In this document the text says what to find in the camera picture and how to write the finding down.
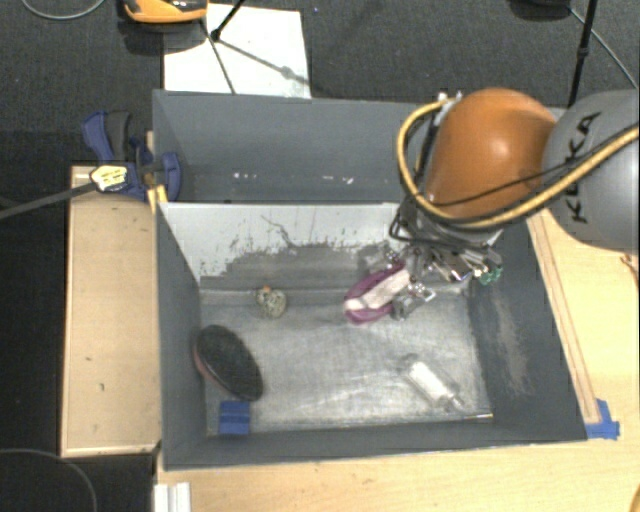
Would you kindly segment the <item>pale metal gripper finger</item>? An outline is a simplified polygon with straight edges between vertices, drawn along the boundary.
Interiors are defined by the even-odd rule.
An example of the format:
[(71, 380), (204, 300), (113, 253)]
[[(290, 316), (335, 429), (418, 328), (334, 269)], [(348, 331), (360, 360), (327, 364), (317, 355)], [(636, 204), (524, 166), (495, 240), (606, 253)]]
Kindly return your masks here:
[(394, 320), (406, 320), (413, 312), (436, 297), (436, 293), (424, 284), (412, 284), (404, 288), (392, 300), (391, 317)]
[(365, 247), (361, 262), (368, 271), (381, 271), (400, 264), (401, 257), (388, 243), (381, 243)]

